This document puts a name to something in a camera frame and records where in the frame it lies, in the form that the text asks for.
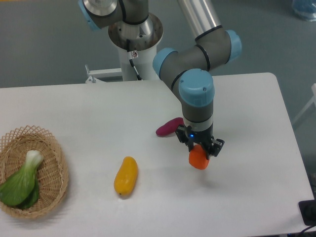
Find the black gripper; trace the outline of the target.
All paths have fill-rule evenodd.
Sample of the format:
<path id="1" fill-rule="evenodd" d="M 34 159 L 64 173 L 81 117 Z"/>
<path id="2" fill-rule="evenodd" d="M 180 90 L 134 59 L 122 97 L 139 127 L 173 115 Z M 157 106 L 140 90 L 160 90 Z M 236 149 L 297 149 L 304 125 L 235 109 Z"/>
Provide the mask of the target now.
<path id="1" fill-rule="evenodd" d="M 180 125 L 175 133 L 179 142 L 188 147 L 189 152 L 193 149 L 193 143 L 200 144 L 206 152 L 207 160 L 217 157 L 225 143 L 222 139 L 214 139 L 213 126 L 203 131 L 193 131 L 190 127 Z"/>

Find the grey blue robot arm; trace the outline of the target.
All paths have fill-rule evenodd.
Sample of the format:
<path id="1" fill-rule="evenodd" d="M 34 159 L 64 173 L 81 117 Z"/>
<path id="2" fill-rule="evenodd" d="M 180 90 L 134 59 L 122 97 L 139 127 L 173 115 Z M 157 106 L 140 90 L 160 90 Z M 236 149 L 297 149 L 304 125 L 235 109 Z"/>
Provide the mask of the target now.
<path id="1" fill-rule="evenodd" d="M 175 130 L 179 141 L 189 150 L 200 145 L 207 158 L 217 156 L 224 141 L 213 136 L 215 87 L 210 70 L 239 57 L 242 44 L 234 31 L 222 27 L 212 2 L 178 1 L 195 38 L 195 45 L 183 52 L 157 50 L 163 27 L 146 0 L 80 0 L 78 4 L 91 29 L 108 29 L 123 80 L 163 81 L 182 106 L 184 123 Z"/>

